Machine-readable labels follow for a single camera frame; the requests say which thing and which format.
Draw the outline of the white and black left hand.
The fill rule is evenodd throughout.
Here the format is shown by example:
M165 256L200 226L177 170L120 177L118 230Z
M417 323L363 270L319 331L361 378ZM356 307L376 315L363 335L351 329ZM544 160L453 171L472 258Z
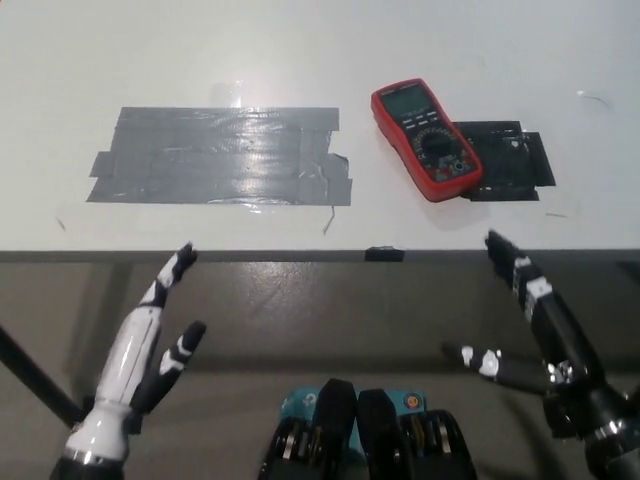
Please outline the white and black left hand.
M160 269L139 303L123 320L110 347L87 416L66 441L64 456L82 466L122 465L137 423L173 388L206 332L196 321L162 355L153 356L171 290L198 258L190 243Z

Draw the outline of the black right hand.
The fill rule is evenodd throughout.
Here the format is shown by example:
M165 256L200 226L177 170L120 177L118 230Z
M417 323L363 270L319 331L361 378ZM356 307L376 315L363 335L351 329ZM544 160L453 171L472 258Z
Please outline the black right hand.
M494 230L485 245L496 274L517 300L541 358L454 342L443 343L443 353L488 381L539 396L555 438L605 438L628 428L635 416L633 405L608 383L595 348L539 266Z

